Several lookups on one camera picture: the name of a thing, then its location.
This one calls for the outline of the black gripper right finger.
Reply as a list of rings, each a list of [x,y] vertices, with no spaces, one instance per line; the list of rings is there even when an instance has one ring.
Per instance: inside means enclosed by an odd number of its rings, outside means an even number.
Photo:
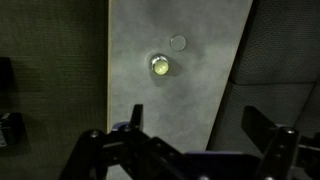
[[[294,180],[301,168],[312,180],[320,179],[320,136],[303,136],[297,129],[277,125],[253,106],[244,108],[241,128],[263,154],[258,180]]]

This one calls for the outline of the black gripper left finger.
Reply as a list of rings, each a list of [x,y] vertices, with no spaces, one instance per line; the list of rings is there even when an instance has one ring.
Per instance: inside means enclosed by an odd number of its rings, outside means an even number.
[[[133,107],[129,122],[105,134],[84,132],[59,180],[104,180],[111,166],[120,165],[133,180],[186,180],[183,156],[159,138],[142,131],[143,105]]]

